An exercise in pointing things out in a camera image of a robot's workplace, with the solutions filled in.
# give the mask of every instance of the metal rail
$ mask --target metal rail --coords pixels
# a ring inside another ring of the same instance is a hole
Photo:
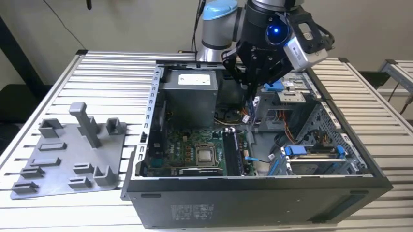
[[[96,122],[118,117],[127,122],[120,163],[120,184],[139,128],[156,59],[192,60],[192,54],[90,51],[76,56],[49,94],[0,157],[0,229],[24,231],[143,231],[131,202],[120,191],[69,194],[12,201],[11,186],[40,138],[44,118],[75,123],[69,104],[87,103]],[[349,63],[327,59],[314,68],[360,139],[388,175],[394,189],[338,225],[293,227],[202,228],[191,231],[337,231],[413,230],[413,130]]]
[[[382,64],[380,71],[386,72],[413,94],[413,61],[389,59]]]

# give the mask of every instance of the motherboard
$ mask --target motherboard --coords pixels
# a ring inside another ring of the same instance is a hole
[[[214,130],[170,130],[162,156],[150,157],[148,176],[227,176],[223,132]],[[243,131],[237,133],[239,157],[250,154]],[[246,163],[245,175],[254,173]]]

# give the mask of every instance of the label sticker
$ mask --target label sticker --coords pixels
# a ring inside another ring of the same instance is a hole
[[[211,220],[214,204],[172,204],[172,219],[179,220]]]
[[[283,83],[283,85],[285,86],[294,86],[294,84],[291,82],[287,82],[287,81]]]
[[[211,77],[207,74],[180,74],[178,79],[179,85],[210,86]]]
[[[243,123],[247,123],[249,120],[250,120],[250,116],[249,116],[249,115],[245,115],[245,117],[243,117]]]

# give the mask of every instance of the orange wire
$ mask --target orange wire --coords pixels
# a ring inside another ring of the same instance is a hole
[[[291,131],[290,131],[289,126],[287,126],[287,123],[286,123],[285,111],[282,111],[282,117],[283,117],[283,129],[285,129],[285,135],[286,135],[286,137],[289,138],[290,142],[291,142],[293,144],[295,144],[295,140],[294,140],[294,137],[293,137]]]

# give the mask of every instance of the open computer tower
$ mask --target open computer tower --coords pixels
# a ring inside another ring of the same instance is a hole
[[[146,228],[338,223],[392,189],[310,69],[245,99],[221,64],[158,61],[144,119],[122,198]]]

